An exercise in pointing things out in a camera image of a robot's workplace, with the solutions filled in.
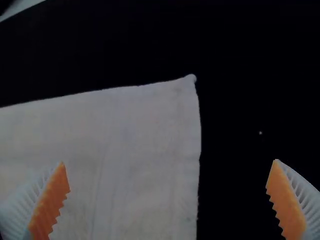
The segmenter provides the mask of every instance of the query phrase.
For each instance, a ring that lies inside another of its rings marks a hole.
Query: white towel
[[[194,75],[0,109],[0,201],[45,166],[71,193],[52,240],[195,240],[201,126]]]

